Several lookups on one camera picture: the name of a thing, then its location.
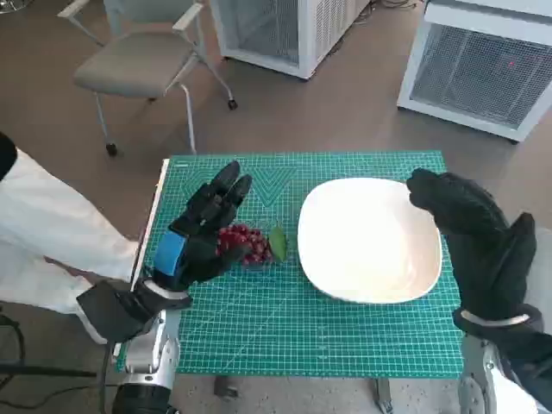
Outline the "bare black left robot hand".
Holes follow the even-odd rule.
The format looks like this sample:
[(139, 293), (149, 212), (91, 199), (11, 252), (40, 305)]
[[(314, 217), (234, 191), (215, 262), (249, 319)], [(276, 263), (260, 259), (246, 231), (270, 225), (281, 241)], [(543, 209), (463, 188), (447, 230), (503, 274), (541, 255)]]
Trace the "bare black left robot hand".
[(151, 272), (154, 283), (183, 292), (195, 282), (221, 275), (250, 252), (245, 241), (221, 248), (218, 236), (234, 221), (251, 184), (252, 177), (241, 176), (240, 165), (233, 160), (199, 187), (160, 239)]

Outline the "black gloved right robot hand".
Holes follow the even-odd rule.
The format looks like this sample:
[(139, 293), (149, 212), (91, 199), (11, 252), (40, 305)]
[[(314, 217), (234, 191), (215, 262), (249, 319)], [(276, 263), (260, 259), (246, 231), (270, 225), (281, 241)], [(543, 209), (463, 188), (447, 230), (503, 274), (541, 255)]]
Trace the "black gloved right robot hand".
[(490, 192), (451, 172), (418, 168), (406, 185), (411, 203), (445, 237), (461, 308), (486, 321), (521, 315), (536, 254), (534, 217), (524, 212), (509, 223)]

